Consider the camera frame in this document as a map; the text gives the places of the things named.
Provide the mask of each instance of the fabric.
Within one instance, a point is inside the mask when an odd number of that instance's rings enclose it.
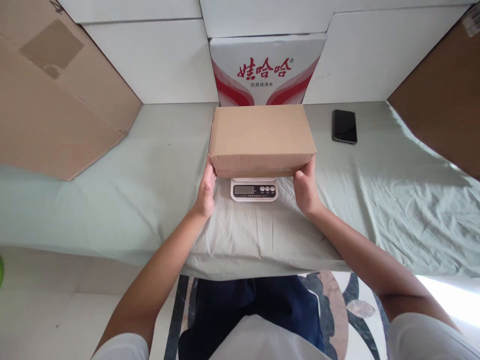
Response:
[[[263,319],[325,352],[319,300],[297,275],[230,281],[200,279],[195,320],[178,341],[179,360],[208,360],[244,316]]]
[[[147,360],[147,342],[138,338],[135,334],[117,335],[107,341],[92,360]],[[388,351],[391,360],[480,359],[480,352],[461,333],[437,319],[417,313],[405,313],[393,320]],[[251,315],[241,319],[210,358],[223,359],[329,358],[301,336]]]
[[[128,136],[71,182],[0,165],[0,245],[144,265],[195,201],[216,104],[144,105]],[[358,143],[331,139],[356,113]],[[418,275],[480,277],[480,183],[416,140],[387,103],[306,105],[325,205]],[[298,210],[292,179],[270,203],[216,210],[182,273],[234,280],[349,268]]]

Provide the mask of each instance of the brown cardboard box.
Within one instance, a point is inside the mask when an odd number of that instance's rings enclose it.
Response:
[[[317,152],[303,105],[217,107],[208,156],[220,178],[293,176]]]
[[[469,37],[459,21],[388,101],[418,139],[480,181],[479,84],[480,32]]]
[[[55,1],[0,2],[0,163],[71,180],[142,103]]]

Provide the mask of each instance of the forearm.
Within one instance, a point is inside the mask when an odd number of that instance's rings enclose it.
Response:
[[[98,344],[136,333],[152,346],[155,320],[164,305],[206,217],[189,212],[161,245],[121,298]]]
[[[390,254],[321,207],[309,218],[330,240],[352,271],[376,293],[392,321],[403,313],[420,313],[459,331],[425,286]]]
[[[326,208],[309,216],[348,266],[378,296],[427,296],[423,284],[390,254]]]

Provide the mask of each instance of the wahaha logo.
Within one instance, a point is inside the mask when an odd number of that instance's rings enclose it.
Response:
[[[269,64],[268,57],[263,62],[262,66],[257,66],[255,64],[254,58],[251,57],[250,65],[247,66],[247,64],[244,63],[243,67],[240,66],[240,71],[238,72],[237,77],[244,78],[247,80],[254,80],[256,78],[256,75],[260,74],[261,78],[266,79],[269,77],[269,72],[273,71],[274,74],[278,74],[279,78],[284,78],[287,71],[292,70],[290,66],[292,66],[293,62],[294,62],[293,58],[287,57],[281,65],[275,66],[273,68]]]

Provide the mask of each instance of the person's left hand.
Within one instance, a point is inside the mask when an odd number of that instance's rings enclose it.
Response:
[[[203,171],[203,177],[200,181],[200,187],[198,188],[195,204],[191,208],[192,212],[206,218],[212,216],[215,210],[214,189],[216,180],[217,174],[215,173],[212,162],[208,158],[205,164],[205,170]]]

